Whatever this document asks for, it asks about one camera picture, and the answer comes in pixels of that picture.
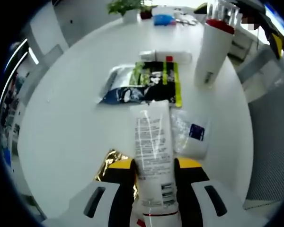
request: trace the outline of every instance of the white table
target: white table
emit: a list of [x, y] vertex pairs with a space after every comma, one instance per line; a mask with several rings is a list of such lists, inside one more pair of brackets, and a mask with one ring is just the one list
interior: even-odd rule
[[204, 168], [245, 199], [253, 162], [248, 105], [229, 59], [211, 90], [194, 87], [202, 33], [201, 24], [154, 27], [152, 21], [124, 25], [118, 20], [84, 37], [48, 70], [28, 103], [18, 141], [25, 178], [47, 217], [68, 208], [111, 148], [133, 157], [129, 105], [96, 105], [95, 100], [112, 67], [134, 63], [140, 51], [152, 49], [193, 53], [193, 65], [179, 67], [182, 109], [211, 118]]

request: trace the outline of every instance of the chair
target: chair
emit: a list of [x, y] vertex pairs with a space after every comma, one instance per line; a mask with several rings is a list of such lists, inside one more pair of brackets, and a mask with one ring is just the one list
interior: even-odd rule
[[254, 162], [247, 200], [268, 205], [284, 198], [284, 83], [249, 103], [249, 109]]
[[274, 84], [278, 80], [284, 80], [284, 54], [278, 60], [270, 45], [265, 44], [237, 69], [241, 83], [257, 73], [261, 74], [261, 80], [267, 91], [274, 89]]

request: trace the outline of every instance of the white wall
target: white wall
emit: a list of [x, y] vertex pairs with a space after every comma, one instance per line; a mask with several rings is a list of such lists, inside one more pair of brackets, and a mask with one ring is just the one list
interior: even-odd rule
[[152, 0], [152, 2], [150, 2], [146, 0], [147, 5], [186, 6], [191, 8], [197, 8], [204, 2], [208, 1], [207, 0]]
[[54, 7], [62, 33], [69, 46], [91, 31], [120, 18], [120, 15], [107, 13], [107, 3], [110, 1], [63, 0]]
[[32, 29], [30, 27], [29, 22], [25, 25], [25, 27], [22, 30], [22, 34], [21, 34], [24, 38], [27, 38], [27, 42], [29, 47], [32, 49], [32, 51], [34, 52], [36, 58], [39, 61], [43, 60], [44, 54], [41, 52], [39, 45], [34, 37], [34, 34], [32, 32]]
[[26, 75], [35, 67], [35, 63], [30, 54], [23, 60], [23, 62], [17, 68], [17, 74], [20, 77], [26, 77]]
[[43, 55], [50, 52], [57, 44], [60, 45], [63, 51], [69, 48], [60, 29], [51, 1], [36, 13], [29, 24]]

